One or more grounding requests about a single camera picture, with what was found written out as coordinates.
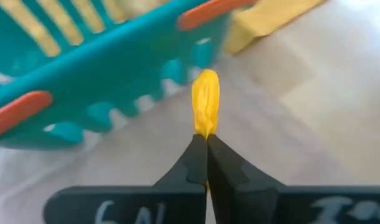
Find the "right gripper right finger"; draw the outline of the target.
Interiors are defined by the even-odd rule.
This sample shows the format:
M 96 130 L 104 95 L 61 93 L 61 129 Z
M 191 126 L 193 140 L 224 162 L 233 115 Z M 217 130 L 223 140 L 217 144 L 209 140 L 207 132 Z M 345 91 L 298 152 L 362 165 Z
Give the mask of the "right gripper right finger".
M 212 134 L 208 183 L 217 224 L 380 224 L 380 187 L 285 185 Z

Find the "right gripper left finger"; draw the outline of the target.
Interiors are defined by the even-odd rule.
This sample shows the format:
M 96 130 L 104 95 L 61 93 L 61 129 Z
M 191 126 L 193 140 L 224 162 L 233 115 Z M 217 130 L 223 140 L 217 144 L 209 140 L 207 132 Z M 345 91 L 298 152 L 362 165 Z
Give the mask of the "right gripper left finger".
M 45 224 L 205 224 L 207 142 L 195 134 L 154 185 L 73 186 L 43 207 Z

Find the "pale pink cloth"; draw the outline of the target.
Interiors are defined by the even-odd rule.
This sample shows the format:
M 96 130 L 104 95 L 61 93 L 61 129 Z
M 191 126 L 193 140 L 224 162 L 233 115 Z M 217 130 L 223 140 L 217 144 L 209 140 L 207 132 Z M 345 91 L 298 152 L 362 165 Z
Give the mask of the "pale pink cloth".
M 223 56 L 218 136 L 237 153 L 286 184 L 335 182 L 327 147 L 248 76 L 238 59 Z M 165 82 L 168 97 L 140 101 L 141 113 L 111 112 L 114 128 L 87 133 L 69 151 L 0 147 L 0 224 L 43 224 L 42 207 L 57 190 L 74 185 L 153 184 L 178 160 L 193 135 L 188 88 Z

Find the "yellow cloth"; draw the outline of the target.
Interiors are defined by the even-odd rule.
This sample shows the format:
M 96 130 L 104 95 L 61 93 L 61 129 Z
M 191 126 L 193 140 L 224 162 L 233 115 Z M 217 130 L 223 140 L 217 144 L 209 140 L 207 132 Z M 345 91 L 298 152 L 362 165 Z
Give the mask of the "yellow cloth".
M 232 13 L 224 52 L 237 54 L 254 40 L 270 35 L 327 0 L 259 0 Z

